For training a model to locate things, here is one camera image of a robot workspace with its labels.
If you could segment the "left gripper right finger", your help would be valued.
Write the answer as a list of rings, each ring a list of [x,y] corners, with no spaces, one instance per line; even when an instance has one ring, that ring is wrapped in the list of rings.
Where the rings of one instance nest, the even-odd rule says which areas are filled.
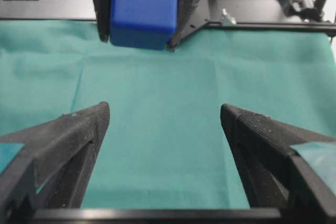
[[[335,223],[335,193],[297,151],[334,148],[335,138],[231,104],[220,120],[251,206],[233,223]]]

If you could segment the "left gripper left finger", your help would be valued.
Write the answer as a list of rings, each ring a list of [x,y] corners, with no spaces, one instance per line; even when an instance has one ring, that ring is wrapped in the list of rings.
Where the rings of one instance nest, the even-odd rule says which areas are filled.
[[[1,223],[79,208],[110,123],[106,102],[1,136]]]

